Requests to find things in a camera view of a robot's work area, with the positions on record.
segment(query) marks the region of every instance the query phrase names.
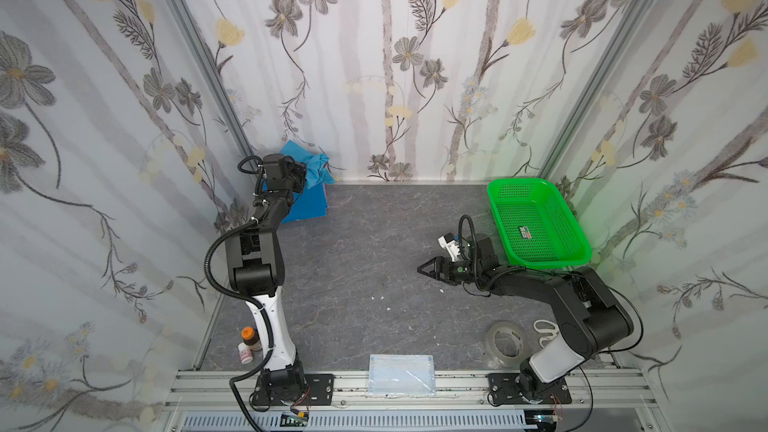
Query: orange bottle cap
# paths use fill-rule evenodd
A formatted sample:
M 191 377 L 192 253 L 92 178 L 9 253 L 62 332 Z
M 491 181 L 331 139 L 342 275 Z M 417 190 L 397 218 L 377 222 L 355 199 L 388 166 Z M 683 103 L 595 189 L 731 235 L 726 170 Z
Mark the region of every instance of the orange bottle cap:
M 254 331 L 253 327 L 246 327 L 243 329 L 242 332 L 240 332 L 240 335 L 243 337 L 244 340 L 249 341 L 256 335 L 256 332 Z

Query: perforated basket bottom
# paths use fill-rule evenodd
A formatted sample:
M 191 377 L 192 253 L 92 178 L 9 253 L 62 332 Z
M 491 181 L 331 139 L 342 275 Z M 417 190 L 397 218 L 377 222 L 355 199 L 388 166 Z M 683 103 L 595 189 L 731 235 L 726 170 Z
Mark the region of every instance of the perforated basket bottom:
M 514 254 L 527 262 L 554 262 L 562 257 L 544 226 L 544 212 L 533 202 L 502 202 L 496 205 Z M 520 227 L 532 238 L 523 238 Z

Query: flower center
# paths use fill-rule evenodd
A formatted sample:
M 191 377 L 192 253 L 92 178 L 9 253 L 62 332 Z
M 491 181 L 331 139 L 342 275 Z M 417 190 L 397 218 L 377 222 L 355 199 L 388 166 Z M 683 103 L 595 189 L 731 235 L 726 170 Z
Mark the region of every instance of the flower center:
M 8 69 L 5 75 L 11 77 L 12 79 L 23 79 L 26 77 L 24 72 L 21 72 L 20 69 Z
M 53 392 L 58 387 L 58 379 L 48 379 L 45 382 L 45 389 L 48 392 Z

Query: light blue cloth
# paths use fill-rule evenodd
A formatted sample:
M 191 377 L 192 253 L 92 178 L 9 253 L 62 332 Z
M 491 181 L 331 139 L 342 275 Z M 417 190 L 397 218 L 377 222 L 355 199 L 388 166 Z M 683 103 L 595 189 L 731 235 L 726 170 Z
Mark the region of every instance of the light blue cloth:
M 291 156 L 297 162 L 303 162 L 306 164 L 306 186 L 304 189 L 312 188 L 317 184 L 333 184 L 336 180 L 333 178 L 328 169 L 323 167 L 328 163 L 328 156 L 325 154 L 313 155 L 312 152 L 308 152 L 303 149 L 299 144 L 293 140 L 289 140 L 287 144 L 283 146 L 280 153 L 284 156 Z

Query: blue cloth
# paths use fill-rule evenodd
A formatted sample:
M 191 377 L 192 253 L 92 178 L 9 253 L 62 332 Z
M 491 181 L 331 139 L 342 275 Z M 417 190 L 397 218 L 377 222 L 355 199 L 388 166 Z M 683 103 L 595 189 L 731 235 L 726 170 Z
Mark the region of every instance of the blue cloth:
M 323 167 L 328 163 L 328 156 L 325 154 L 313 155 L 311 152 L 303 149 L 294 141 L 288 141 L 280 150 L 284 156 L 291 156 L 297 162 L 306 164 L 306 186 L 301 194 L 293 194 L 293 207 L 288 216 L 283 219 L 283 223 L 301 220 L 302 218 L 324 217 L 328 209 L 326 200 L 326 188 L 324 184 L 333 184 L 336 180 Z

